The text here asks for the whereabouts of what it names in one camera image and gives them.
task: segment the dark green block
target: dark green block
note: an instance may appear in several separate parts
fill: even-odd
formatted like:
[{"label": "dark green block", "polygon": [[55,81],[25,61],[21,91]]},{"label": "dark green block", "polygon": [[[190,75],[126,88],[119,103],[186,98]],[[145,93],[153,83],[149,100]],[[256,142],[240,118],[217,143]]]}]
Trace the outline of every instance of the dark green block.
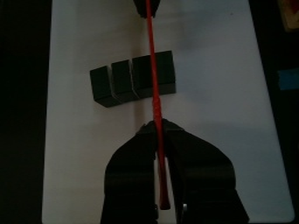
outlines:
[{"label": "dark green block", "polygon": [[114,97],[111,92],[109,67],[103,66],[90,71],[90,79],[93,86],[94,100],[110,108],[121,104],[121,101]]},{"label": "dark green block", "polygon": [[[161,95],[176,93],[176,70],[174,70],[174,55],[171,51],[158,52],[157,72],[159,82]],[[135,91],[141,98],[153,96],[153,68],[151,56],[134,58],[134,77],[135,77]]]},{"label": "dark green block", "polygon": [[134,79],[131,77],[130,60],[123,60],[111,65],[113,81],[115,86],[117,98],[122,102],[131,102],[139,99],[134,91]]}]

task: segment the white board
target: white board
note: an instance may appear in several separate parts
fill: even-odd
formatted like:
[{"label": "white board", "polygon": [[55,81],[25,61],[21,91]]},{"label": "white board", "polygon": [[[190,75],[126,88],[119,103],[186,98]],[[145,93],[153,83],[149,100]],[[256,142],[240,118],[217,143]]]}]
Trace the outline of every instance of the white board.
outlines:
[{"label": "white board", "polygon": [[[294,208],[248,0],[163,0],[155,50],[173,51],[177,94],[163,117],[233,161],[250,222],[288,222]],[[151,99],[103,108],[90,70],[149,54],[131,0],[54,0],[43,223],[101,221],[109,160],[153,120]],[[176,223],[174,211],[161,224]]]}]

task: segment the red stick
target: red stick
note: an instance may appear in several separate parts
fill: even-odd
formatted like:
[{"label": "red stick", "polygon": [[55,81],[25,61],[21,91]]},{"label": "red stick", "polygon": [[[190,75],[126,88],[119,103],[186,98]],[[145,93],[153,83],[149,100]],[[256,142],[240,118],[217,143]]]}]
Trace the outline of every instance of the red stick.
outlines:
[{"label": "red stick", "polygon": [[155,63],[155,38],[153,25],[153,9],[151,0],[146,0],[146,14],[147,14],[147,30],[151,50],[151,64],[153,64],[153,83],[154,83],[154,122],[158,135],[158,161],[159,161],[159,179],[161,179],[161,209],[171,208],[167,189],[166,165],[165,165],[165,133],[163,133],[163,112],[162,101],[159,96],[159,84]]}]

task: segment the block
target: block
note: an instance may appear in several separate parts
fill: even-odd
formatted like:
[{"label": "block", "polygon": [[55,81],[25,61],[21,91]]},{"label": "block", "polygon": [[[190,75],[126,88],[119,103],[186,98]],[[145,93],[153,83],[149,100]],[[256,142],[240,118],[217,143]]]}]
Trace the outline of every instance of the block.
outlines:
[{"label": "block", "polygon": [[103,66],[90,71],[94,100],[106,108],[119,105],[122,102],[114,96],[114,86],[110,82],[110,68]]},{"label": "block", "polygon": [[134,90],[135,83],[130,64],[130,60],[123,60],[111,65],[115,94],[122,102],[131,102],[139,99]]},{"label": "block", "polygon": [[[176,70],[174,70],[174,55],[171,51],[158,52],[157,72],[159,82],[161,95],[176,93]],[[141,98],[153,97],[153,69],[151,56],[143,56],[133,59],[134,62],[134,79],[135,91]]]}]

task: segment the black background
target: black background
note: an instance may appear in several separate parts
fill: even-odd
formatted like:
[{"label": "black background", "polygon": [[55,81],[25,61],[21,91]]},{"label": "black background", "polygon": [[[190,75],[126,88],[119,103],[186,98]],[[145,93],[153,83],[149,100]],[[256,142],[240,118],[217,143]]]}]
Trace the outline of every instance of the black background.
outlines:
[{"label": "black background", "polygon": [[[249,1],[299,223],[299,90],[277,74],[299,67],[299,32],[276,0]],[[0,0],[0,224],[42,223],[51,15],[51,0]]]}]

